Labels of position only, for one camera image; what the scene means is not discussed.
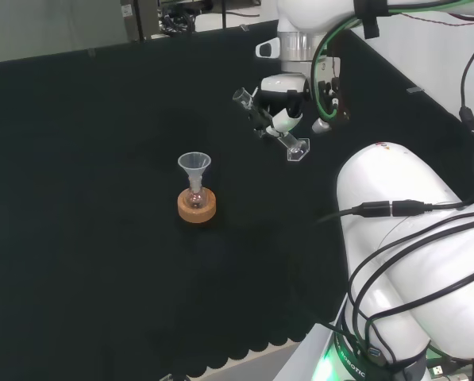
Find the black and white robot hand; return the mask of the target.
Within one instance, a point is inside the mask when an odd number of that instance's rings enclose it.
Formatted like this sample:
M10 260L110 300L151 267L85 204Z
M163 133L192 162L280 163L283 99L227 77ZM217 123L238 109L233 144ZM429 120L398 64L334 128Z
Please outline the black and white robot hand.
M262 79L252 94L252 104L263 115L258 129L272 137L285 137L302 120L303 107L309 99L309 82L303 74Z

